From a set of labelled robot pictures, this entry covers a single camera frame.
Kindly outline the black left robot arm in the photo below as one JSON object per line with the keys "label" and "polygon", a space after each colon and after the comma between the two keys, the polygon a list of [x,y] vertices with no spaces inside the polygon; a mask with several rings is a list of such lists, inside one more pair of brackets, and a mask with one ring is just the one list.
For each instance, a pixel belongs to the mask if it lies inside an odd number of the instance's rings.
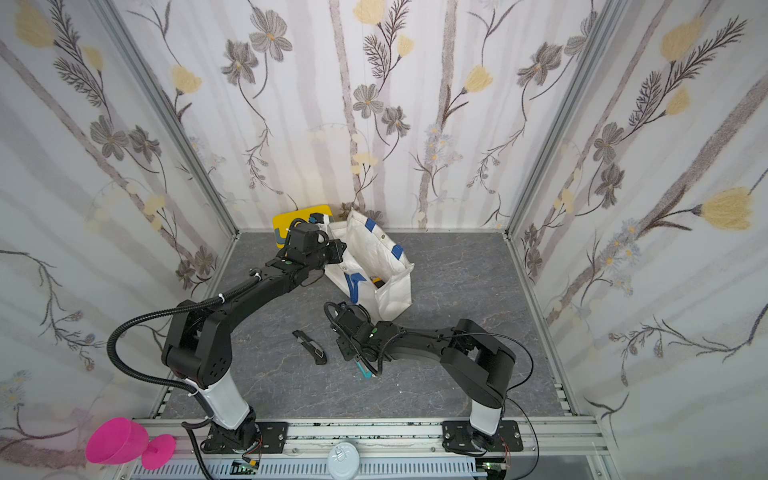
{"label": "black left robot arm", "polygon": [[249,316],[298,288],[311,272],[342,262],[346,244],[314,223],[296,219],[282,249],[249,278],[219,294],[211,306],[185,302],[172,316],[161,361],[203,401],[206,415],[223,432],[255,441],[253,409],[232,379],[231,336]]}

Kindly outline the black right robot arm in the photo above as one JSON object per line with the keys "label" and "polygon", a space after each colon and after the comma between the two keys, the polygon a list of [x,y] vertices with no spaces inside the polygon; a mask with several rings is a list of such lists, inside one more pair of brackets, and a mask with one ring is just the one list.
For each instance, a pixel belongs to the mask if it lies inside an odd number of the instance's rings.
{"label": "black right robot arm", "polygon": [[337,334],[346,361],[364,373],[383,374],[384,363],[401,359],[435,361],[471,400],[463,433],[444,434],[444,449],[479,457],[500,439],[499,428],[516,356],[496,336],[469,319],[449,328],[409,329],[389,321],[374,323],[361,305],[327,302],[324,314]]}

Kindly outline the teal art knife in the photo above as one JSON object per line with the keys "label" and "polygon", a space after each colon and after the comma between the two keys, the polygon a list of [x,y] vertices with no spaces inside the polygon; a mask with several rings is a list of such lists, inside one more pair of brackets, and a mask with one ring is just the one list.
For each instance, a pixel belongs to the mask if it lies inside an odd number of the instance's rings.
{"label": "teal art knife", "polygon": [[356,359],[355,365],[358,367],[358,369],[360,370],[361,374],[365,379],[371,379],[373,377],[373,373],[364,365],[364,363],[361,360]]}

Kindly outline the white tote pouch blue handles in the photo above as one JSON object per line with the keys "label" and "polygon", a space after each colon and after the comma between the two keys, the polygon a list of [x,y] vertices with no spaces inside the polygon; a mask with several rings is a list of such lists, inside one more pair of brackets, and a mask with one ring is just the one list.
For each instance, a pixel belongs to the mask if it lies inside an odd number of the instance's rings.
{"label": "white tote pouch blue handles", "polygon": [[[342,262],[327,266],[325,275],[352,303],[362,305],[373,322],[393,321],[411,306],[414,264],[373,219],[353,211],[324,230],[347,245]],[[376,288],[373,277],[386,284]]]}

